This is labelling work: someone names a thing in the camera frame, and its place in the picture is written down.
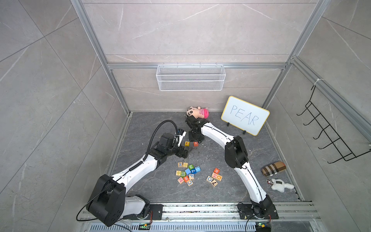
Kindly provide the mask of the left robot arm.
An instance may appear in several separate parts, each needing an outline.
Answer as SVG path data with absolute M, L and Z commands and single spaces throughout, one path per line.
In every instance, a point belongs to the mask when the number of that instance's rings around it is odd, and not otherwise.
M 175 133 L 164 133 L 158 142 L 153 143 L 152 135 L 145 155 L 135 164 L 113 176 L 104 174 L 97 180 L 83 208 L 107 227 L 130 216 L 148 217 L 151 214 L 150 202 L 141 195 L 127 196 L 127 192 L 169 156 L 186 158 L 189 151 L 181 145 L 185 136 L 183 129 L 176 128 Z

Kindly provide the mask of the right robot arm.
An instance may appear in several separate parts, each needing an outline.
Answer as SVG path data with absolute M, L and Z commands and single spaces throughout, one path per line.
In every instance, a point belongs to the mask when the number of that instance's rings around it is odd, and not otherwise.
M 278 213 L 270 196 L 261 187 L 255 177 L 248 159 L 248 153 L 243 139 L 240 136 L 229 135 L 215 127 L 206 119 L 197 119 L 190 116 L 185 120 L 190 127 L 189 140 L 201 143 L 205 137 L 209 137 L 225 151 L 226 164 L 234 169 L 244 183 L 250 197 L 251 208 L 241 208 L 242 212 L 249 212 L 248 216 L 255 215 L 257 218 L 278 219 Z

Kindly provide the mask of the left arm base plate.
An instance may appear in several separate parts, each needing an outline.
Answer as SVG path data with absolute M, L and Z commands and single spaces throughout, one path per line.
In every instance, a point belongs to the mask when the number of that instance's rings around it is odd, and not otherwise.
M 163 207 L 164 205 L 161 204 L 150 204 L 145 206 L 142 212 L 136 215 L 136 218 L 146 220 L 162 220 Z

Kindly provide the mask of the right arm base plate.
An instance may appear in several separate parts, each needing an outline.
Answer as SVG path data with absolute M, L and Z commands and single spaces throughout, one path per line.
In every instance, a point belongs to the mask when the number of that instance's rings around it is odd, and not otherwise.
M 259 207 L 253 204 L 237 204 L 237 211 L 240 219 L 258 218 L 258 219 L 279 219 L 275 205 L 268 207 Z

